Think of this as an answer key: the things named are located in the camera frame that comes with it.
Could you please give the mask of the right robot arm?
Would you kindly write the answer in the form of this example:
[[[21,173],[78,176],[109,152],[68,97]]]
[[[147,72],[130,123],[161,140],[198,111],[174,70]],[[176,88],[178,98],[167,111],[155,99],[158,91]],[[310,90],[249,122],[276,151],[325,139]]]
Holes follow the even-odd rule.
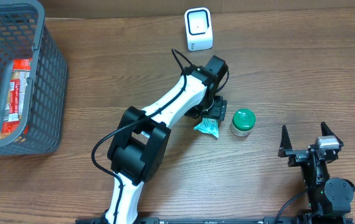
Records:
[[[290,219],[291,223],[351,223],[345,215],[351,211],[355,186],[348,179],[331,178],[327,165],[339,158],[344,143],[328,125],[321,122],[322,135],[306,149],[294,150],[286,126],[282,135],[278,157],[287,157],[289,167],[300,167],[305,189],[289,199],[278,211],[274,222],[281,221],[281,215],[289,204],[308,196],[310,208],[300,210]]]

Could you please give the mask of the red snack package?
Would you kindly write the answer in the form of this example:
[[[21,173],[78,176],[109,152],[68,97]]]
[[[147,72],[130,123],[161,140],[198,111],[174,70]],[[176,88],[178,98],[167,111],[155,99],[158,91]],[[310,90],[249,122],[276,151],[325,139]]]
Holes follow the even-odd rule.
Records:
[[[21,122],[31,62],[32,58],[13,60],[0,139],[12,134]]]

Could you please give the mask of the green lid jar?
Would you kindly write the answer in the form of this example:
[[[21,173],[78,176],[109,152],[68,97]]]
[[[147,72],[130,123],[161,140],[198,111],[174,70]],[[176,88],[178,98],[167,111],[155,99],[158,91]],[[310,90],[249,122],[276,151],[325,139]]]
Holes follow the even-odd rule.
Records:
[[[255,122],[255,114],[249,109],[242,108],[234,113],[230,129],[236,136],[244,137],[250,134]]]

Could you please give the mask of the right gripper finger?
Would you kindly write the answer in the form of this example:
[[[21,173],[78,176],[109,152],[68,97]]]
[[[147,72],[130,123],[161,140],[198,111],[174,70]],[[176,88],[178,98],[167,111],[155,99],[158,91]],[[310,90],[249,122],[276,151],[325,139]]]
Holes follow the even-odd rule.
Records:
[[[282,126],[282,135],[280,141],[280,147],[278,150],[278,157],[288,157],[293,151],[288,130],[285,125]]]
[[[330,128],[324,121],[321,122],[321,132],[322,132],[322,136],[334,136],[337,139],[339,145],[344,146],[342,140],[340,140],[340,138],[338,138],[337,135],[335,135],[335,133],[333,133],[332,130],[330,130]]]

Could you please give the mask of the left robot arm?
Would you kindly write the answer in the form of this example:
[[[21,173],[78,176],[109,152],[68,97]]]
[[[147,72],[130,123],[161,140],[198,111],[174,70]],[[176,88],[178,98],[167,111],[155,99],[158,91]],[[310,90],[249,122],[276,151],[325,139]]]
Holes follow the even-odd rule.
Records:
[[[101,223],[135,222],[144,183],[160,167],[171,129],[183,116],[224,120],[227,102],[217,92],[228,73],[225,60],[212,56],[203,67],[185,67],[178,83],[152,105],[123,113],[107,152],[115,186]]]

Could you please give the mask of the teal tissue packet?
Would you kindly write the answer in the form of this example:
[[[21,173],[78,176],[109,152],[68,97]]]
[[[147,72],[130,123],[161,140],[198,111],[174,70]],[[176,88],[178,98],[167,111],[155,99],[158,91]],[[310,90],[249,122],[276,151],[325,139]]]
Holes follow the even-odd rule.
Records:
[[[215,138],[219,138],[219,122],[212,118],[203,118],[202,121],[194,127],[194,130],[204,134],[211,134]]]

